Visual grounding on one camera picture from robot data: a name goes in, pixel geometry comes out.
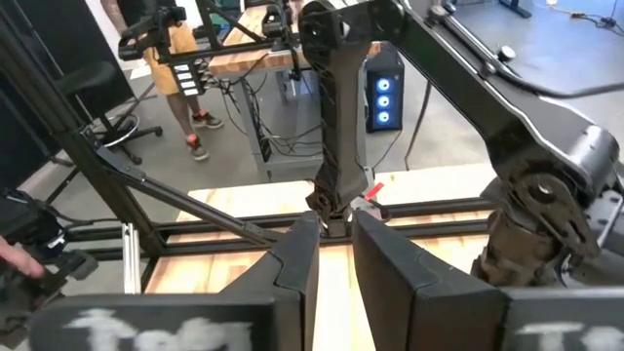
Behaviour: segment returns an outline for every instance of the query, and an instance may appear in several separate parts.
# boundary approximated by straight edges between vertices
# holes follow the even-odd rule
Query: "computer tower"
[[[367,132],[397,131],[403,128],[405,66],[390,44],[365,63]]]

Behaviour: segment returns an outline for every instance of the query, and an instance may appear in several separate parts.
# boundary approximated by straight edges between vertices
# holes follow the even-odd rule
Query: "gray floor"
[[[588,14],[608,15],[612,3],[576,0],[560,5]],[[624,38],[607,30],[597,29],[588,21],[569,19],[565,14],[545,10],[529,2],[526,7],[533,11],[531,19],[520,19],[496,3],[461,6],[458,16],[492,48],[500,45],[514,48],[518,54],[513,63],[514,68],[525,77],[549,87],[571,90],[624,80],[624,70],[621,68]],[[623,12],[617,11],[615,18],[624,22]],[[148,79],[136,80],[132,84],[140,91],[149,83]],[[261,79],[261,76],[252,77],[252,85],[256,87]],[[270,126],[283,125],[285,120],[292,118],[288,109],[285,110],[279,103],[275,84],[272,77],[269,77],[266,88],[259,93],[262,118]],[[410,141],[410,131],[420,110],[424,87],[424,78],[415,69],[407,67],[405,131],[377,168],[378,172],[404,169],[403,157]],[[624,142],[621,98],[624,98],[624,93],[575,99],[568,103],[590,116],[597,124],[610,129]],[[161,125],[165,129],[165,135],[161,138],[148,136],[133,143],[132,149],[144,161],[141,168],[152,177],[184,192],[259,183],[261,177],[255,169],[247,139],[225,117],[220,94],[209,92],[201,97],[201,102],[212,114],[224,116],[226,119],[224,129],[201,132],[201,137],[212,154],[210,161],[195,163],[190,159],[179,127],[164,99],[158,97],[146,101],[136,111],[143,126]],[[240,123],[237,115],[233,118]],[[379,160],[394,136],[392,133],[367,136],[370,165]],[[422,169],[487,161],[484,144],[477,133],[435,92],[409,159],[410,166],[413,169]],[[302,179],[315,172],[316,170],[311,169],[277,173],[275,180]],[[32,188],[33,193],[40,197],[46,196],[65,173],[66,171],[54,172],[40,179]],[[154,220],[176,218],[177,210],[141,195],[137,197]],[[111,215],[110,210],[80,175],[62,193],[55,205],[61,212],[77,217]],[[70,284],[66,292],[111,293],[120,292],[121,286],[121,266],[118,263],[104,263],[87,282]]]

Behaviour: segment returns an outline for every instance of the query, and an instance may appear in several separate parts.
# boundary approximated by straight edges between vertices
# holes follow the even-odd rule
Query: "wooden tabletop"
[[[377,195],[381,204],[470,198],[479,196],[494,177],[490,165],[467,165],[376,175],[382,182]],[[277,215],[306,211],[307,181],[292,181],[221,189],[197,190],[193,198],[235,216]],[[398,218],[390,225],[467,220],[487,217],[488,212],[439,214]],[[180,214],[178,220],[194,220]],[[231,239],[228,232],[174,235],[173,243]],[[449,264],[469,271],[488,237],[458,236],[419,240],[415,243]],[[218,253],[160,258],[147,293],[218,293],[250,266],[263,252]],[[371,330],[360,295],[351,246],[322,248],[314,332],[315,351],[374,351]]]
[[[303,5],[308,0],[291,1],[292,12],[295,16],[294,24],[292,25],[292,31],[297,33],[298,28],[296,25],[296,14],[302,9]],[[343,3],[340,0],[331,0],[336,3],[336,8],[343,7]],[[239,23],[250,31],[262,36],[262,18],[266,14],[266,6],[255,6],[248,8],[241,15]],[[233,28],[223,41],[223,45],[236,45],[251,43],[252,38],[245,35],[238,28]],[[380,43],[374,42],[370,45],[369,55],[374,55],[379,52],[381,46]],[[298,51],[299,64],[308,65],[301,50]],[[215,75],[230,75],[237,73],[245,73],[252,67],[254,69],[273,68],[278,69],[284,67],[289,69],[293,65],[293,58],[290,53],[277,53],[270,54],[270,49],[256,50],[252,52],[246,52],[241,54],[223,55],[215,57],[211,60],[208,68],[210,72]]]

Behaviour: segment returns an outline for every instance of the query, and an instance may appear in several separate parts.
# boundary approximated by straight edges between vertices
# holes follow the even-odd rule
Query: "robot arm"
[[[530,84],[506,64],[513,52],[492,53],[453,17],[453,7],[413,1],[372,0],[340,10],[312,2],[299,17],[303,53],[320,75],[325,122],[325,164],[308,198],[311,208],[325,220],[365,189],[353,155],[352,81],[371,42],[389,41],[477,130],[497,173],[483,196],[499,210],[489,219],[489,243],[473,274],[493,285],[550,284],[547,262],[598,256],[622,202],[614,169],[619,146],[607,131],[546,97],[621,87],[565,94]],[[600,201],[605,194],[610,206]],[[596,215],[602,226],[592,224]]]

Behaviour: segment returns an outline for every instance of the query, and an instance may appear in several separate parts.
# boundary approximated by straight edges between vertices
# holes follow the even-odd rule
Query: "shorts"
[[[172,45],[169,47],[169,52],[172,54],[181,54],[197,51],[197,43],[193,32],[186,25],[182,23],[181,26],[172,25],[169,27],[169,36],[171,37]],[[156,49],[149,48],[143,53],[143,58],[149,64],[149,68],[152,71],[152,78],[156,89],[164,95],[174,95],[179,92],[177,88],[176,79],[171,69],[166,64],[158,63],[158,53]]]

